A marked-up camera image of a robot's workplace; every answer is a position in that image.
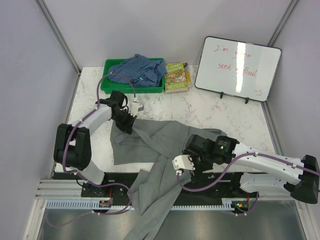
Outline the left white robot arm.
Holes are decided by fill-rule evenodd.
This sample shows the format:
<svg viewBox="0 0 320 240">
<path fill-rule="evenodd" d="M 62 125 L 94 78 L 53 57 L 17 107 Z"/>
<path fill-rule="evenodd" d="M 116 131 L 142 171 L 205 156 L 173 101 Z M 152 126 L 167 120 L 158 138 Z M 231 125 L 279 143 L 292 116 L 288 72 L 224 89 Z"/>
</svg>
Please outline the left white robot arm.
<svg viewBox="0 0 320 240">
<path fill-rule="evenodd" d="M 62 165 L 65 173 L 74 173 L 90 182 L 92 191 L 106 196 L 110 185 L 105 173 L 92 161 L 91 135 L 105 122 L 112 120 L 123 133 L 131 134 L 137 113 L 144 105 L 120 91 L 112 91 L 109 98 L 98 99 L 93 109 L 72 124 L 57 127 L 53 160 Z"/>
</svg>

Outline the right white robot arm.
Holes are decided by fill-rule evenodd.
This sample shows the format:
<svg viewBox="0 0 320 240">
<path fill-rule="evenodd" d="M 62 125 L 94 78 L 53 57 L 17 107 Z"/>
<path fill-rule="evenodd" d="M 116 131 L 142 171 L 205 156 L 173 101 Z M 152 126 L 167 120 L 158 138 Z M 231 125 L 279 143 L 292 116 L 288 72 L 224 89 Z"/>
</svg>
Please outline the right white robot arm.
<svg viewBox="0 0 320 240">
<path fill-rule="evenodd" d="M 229 184 L 233 196 L 255 192 L 276 195 L 288 193 L 297 201 L 318 203 L 320 168 L 317 159 L 311 155 L 303 158 L 281 156 L 250 147 L 228 136 L 220 135 L 212 141 L 193 134 L 182 155 L 172 163 L 178 176 L 185 170 L 192 172 L 193 181 L 198 180 L 204 171 L 212 170 L 214 165 L 226 165 L 219 179 L 233 165 L 253 168 L 259 173 L 234 174 L 235 179 Z"/>
</svg>

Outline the grey long sleeve shirt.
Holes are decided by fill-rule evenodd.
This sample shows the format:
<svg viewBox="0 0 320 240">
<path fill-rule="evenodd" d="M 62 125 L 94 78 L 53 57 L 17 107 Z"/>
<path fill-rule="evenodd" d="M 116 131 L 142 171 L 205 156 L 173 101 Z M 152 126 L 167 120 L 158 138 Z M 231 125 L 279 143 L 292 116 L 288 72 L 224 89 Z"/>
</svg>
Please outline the grey long sleeve shirt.
<svg viewBox="0 0 320 240">
<path fill-rule="evenodd" d="M 131 134 L 112 126 L 110 142 L 115 165 L 153 164 L 150 171 L 139 171 L 130 188 L 132 205 L 140 219 L 125 237 L 127 240 L 153 240 L 156 237 L 182 190 L 172 161 L 182 154 L 192 135 L 215 141 L 225 132 L 195 128 L 173 120 L 137 119 Z"/>
</svg>

